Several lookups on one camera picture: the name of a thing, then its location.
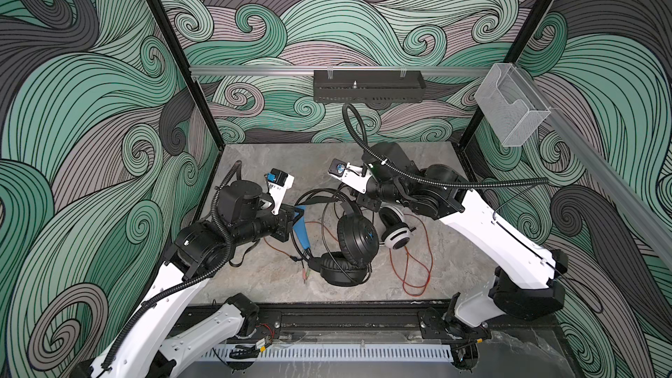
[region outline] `black metal box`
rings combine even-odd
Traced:
[[[313,77],[318,103],[419,103],[425,89],[419,70],[316,70]]]

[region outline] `black headphones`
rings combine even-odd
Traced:
[[[316,193],[328,191],[331,197],[318,196]],[[336,235],[341,251],[327,252],[320,257],[310,257],[308,267],[320,273],[330,285],[356,286],[370,278],[371,262],[378,253],[380,241],[373,223],[366,219],[357,203],[350,200],[340,190],[318,189],[306,193],[313,194],[302,205],[330,203],[340,201],[345,213],[338,221]]]

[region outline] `white bracket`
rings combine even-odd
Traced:
[[[268,185],[268,194],[273,197],[273,214],[276,215],[280,211],[280,205],[282,204],[282,199],[285,198],[285,193],[288,189],[292,188],[294,183],[294,176],[287,174],[287,179],[285,179],[285,185],[280,186],[274,182],[266,180]]]
[[[366,184],[373,176],[370,170],[366,172],[365,176],[362,176],[362,167],[350,163],[347,163],[345,167],[343,167],[343,174],[341,176],[334,174],[329,175],[360,193],[366,193]]]

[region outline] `white cable tray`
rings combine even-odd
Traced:
[[[218,344],[214,347],[217,355],[226,362],[236,362],[229,358],[234,344]],[[384,361],[384,362],[442,362],[451,363],[450,346],[443,344],[302,344],[283,345],[275,343],[256,359],[256,362],[325,362],[325,361]],[[200,361],[220,360],[207,351]]]

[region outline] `gray marble floor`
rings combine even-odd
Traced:
[[[462,172],[450,143],[402,143],[401,146],[420,168],[440,163]],[[285,203],[293,203],[307,190],[319,187],[335,188],[339,185],[338,181],[327,175],[333,158],[358,163],[362,160],[362,151],[354,143],[229,145],[224,150],[213,184],[219,184],[233,162],[238,159],[243,161],[243,179],[259,184],[264,183],[265,173],[271,168],[278,168],[295,177],[294,186],[284,200]],[[208,204],[213,195],[214,189],[211,189]],[[319,222],[322,209],[322,205],[309,206],[305,214],[307,222]],[[455,292],[465,292],[492,274],[495,269],[494,262],[471,241],[440,222],[434,222],[427,217],[421,218],[427,227],[433,254],[432,277],[427,290],[421,296],[422,299],[450,298]],[[418,228],[407,248],[414,257],[429,266],[432,257],[427,248],[423,225],[412,217],[407,221],[410,226]],[[324,223],[335,233],[336,217],[333,210],[328,210]],[[382,234],[383,225],[377,215],[375,225],[379,235]],[[319,225],[309,223],[307,229],[313,254],[324,253]],[[289,241],[281,243],[273,238],[267,239],[276,248],[289,254],[296,253]],[[328,234],[327,244],[330,250],[338,250],[337,242]],[[237,250],[234,261],[240,260],[243,248]],[[319,273],[315,272],[310,273],[308,280],[304,282],[301,263],[292,262],[289,257],[273,250],[262,241],[245,257],[245,263],[241,267],[227,266],[217,273],[194,298],[193,303],[210,303],[213,299],[221,302],[238,292],[256,302],[413,299],[402,290],[401,281],[392,271],[390,258],[390,252],[382,247],[373,261],[371,280],[357,287],[334,287],[324,282]],[[392,259],[397,272],[403,276],[406,252],[394,251]],[[407,282],[422,285],[426,278],[427,272],[411,260],[408,264]],[[417,292],[417,289],[411,287],[407,287],[407,290],[411,293]]]

